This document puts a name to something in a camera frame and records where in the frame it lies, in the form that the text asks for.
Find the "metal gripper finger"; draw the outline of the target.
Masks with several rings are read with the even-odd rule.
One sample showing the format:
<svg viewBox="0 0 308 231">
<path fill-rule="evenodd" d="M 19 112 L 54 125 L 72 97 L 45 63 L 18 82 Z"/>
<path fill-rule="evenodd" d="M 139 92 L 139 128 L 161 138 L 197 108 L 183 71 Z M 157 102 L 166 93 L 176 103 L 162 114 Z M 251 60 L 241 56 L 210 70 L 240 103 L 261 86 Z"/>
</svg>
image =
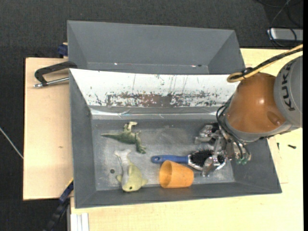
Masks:
<svg viewBox="0 0 308 231">
<path fill-rule="evenodd" d="M 212 172 L 222 169 L 226 164 L 227 158 L 222 155 L 210 156 L 204 162 L 201 176 L 207 177 Z"/>
<path fill-rule="evenodd" d="M 209 142 L 217 130 L 219 130 L 218 123 L 206 124 L 195 137 L 194 144 Z"/>
</svg>

